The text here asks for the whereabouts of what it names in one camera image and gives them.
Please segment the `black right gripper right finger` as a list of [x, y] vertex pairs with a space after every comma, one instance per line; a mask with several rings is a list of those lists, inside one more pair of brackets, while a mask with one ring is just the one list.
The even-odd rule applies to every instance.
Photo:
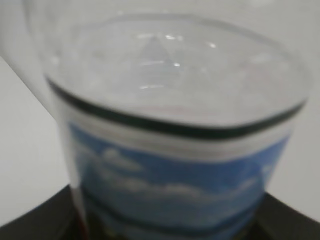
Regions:
[[266, 194], [254, 224], [256, 240], [319, 240], [320, 224]]

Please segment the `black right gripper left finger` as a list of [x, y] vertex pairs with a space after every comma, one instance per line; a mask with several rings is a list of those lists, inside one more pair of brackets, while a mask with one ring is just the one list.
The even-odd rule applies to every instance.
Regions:
[[38, 207], [0, 227], [2, 240], [81, 240], [82, 233], [68, 185]]

